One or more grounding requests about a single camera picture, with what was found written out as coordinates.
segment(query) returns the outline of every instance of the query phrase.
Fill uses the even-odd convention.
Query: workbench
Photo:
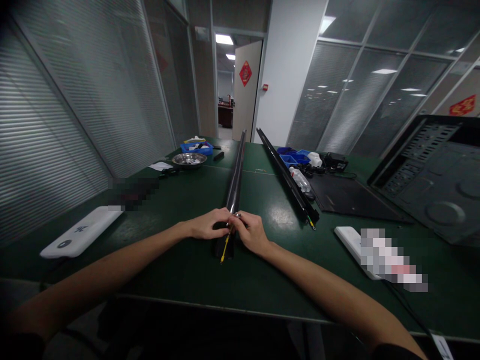
[[[161,232],[214,208],[225,206],[231,169],[238,142],[208,139],[222,146],[224,158],[209,156],[197,170],[182,171],[160,180],[159,189],[136,211],[122,214],[89,248],[65,262],[48,276],[54,284],[103,256]],[[168,155],[180,152],[177,150]],[[377,159],[350,156],[347,171],[365,183]],[[155,178],[159,172],[145,168],[127,182]],[[411,306],[432,331],[448,338],[480,340],[480,250],[449,245],[419,223],[405,225],[392,221],[320,213],[316,231],[297,215],[297,204],[285,191],[261,144],[245,145],[241,179],[241,210],[260,215],[268,238],[280,246],[321,265],[370,295],[395,314],[413,334],[421,328],[385,284],[369,279],[336,237],[336,226],[384,228],[386,237],[397,238],[397,246],[428,274],[428,293],[404,291]],[[0,277],[38,282],[52,260],[40,251],[98,206],[107,205],[107,190],[77,208],[0,250]],[[124,286],[118,295],[213,309],[262,314],[308,322],[330,319],[303,292],[277,269],[249,252],[240,239],[233,260],[223,265],[213,256],[214,240],[185,239],[153,261]]]

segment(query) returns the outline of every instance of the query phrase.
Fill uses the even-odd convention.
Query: red diamond decoration
[[[250,69],[249,62],[245,61],[245,63],[243,64],[240,70],[240,79],[241,79],[241,82],[243,83],[243,87],[247,85],[251,76],[252,76],[252,70]]]

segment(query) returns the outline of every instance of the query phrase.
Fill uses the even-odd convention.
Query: black sleeve
[[[392,344],[378,345],[371,355],[372,360],[422,360],[410,350]]]
[[[4,336],[1,339],[1,352],[5,360],[42,360],[45,350],[44,340],[36,333],[21,333]]]

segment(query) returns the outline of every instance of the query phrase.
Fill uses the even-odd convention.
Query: person's right hand
[[[265,234],[262,218],[245,211],[238,211],[237,214],[241,216],[230,216],[228,223],[235,226],[241,241],[247,249],[258,256],[264,256],[269,251],[271,242]]]

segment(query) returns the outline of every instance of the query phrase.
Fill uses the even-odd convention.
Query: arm
[[[245,246],[287,275],[332,318],[349,327],[370,352],[393,344],[427,357],[402,323],[386,308],[330,271],[269,241],[262,218],[240,211],[230,217]]]
[[[10,313],[9,331],[35,333],[48,342],[60,329],[116,292],[180,240],[226,235],[228,229],[212,230],[212,226],[226,222],[230,215],[226,208],[215,209],[101,258]]]

